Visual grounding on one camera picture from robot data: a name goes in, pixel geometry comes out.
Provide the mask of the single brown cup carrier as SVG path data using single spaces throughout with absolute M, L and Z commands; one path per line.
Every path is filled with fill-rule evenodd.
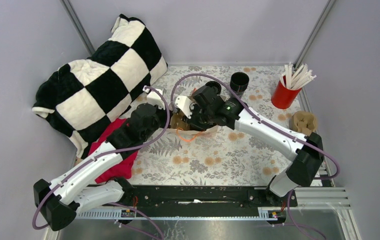
M 174 113 L 170 119 L 170 129 L 182 129 L 183 131 L 189 131 L 191 126 L 183 121 L 185 115 L 180 113 Z

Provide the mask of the peach paper bag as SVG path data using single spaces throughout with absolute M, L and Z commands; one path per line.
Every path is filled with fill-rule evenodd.
M 185 142 L 192 142 L 197 137 L 213 137 L 217 133 L 219 126 L 206 121 L 202 108 L 191 96 L 179 95 L 174 98 L 173 105 L 177 112 L 171 116 L 168 133 L 176 134 Z

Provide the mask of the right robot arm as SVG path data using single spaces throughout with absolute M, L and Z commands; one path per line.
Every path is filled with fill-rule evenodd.
M 182 120 L 197 130 L 228 127 L 263 141 L 291 161 L 267 185 L 264 200 L 269 205 L 278 206 L 296 187 L 309 187 L 324 161 L 321 137 L 285 128 L 256 113 L 240 99 L 223 100 L 219 93 L 219 88 L 205 85 L 191 97 L 176 97 L 173 106 L 184 114 Z

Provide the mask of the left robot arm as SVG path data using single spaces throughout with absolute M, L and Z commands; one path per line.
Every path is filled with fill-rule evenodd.
M 123 162 L 141 148 L 150 145 L 148 138 L 159 128 L 167 129 L 172 112 L 149 103 L 140 104 L 129 118 L 81 163 L 51 181 L 40 179 L 33 186 L 37 213 L 47 226 L 59 231 L 77 215 L 99 206 L 118 202 L 122 206 L 133 200 L 132 186 L 124 179 L 109 180 L 88 188 L 96 178 Z

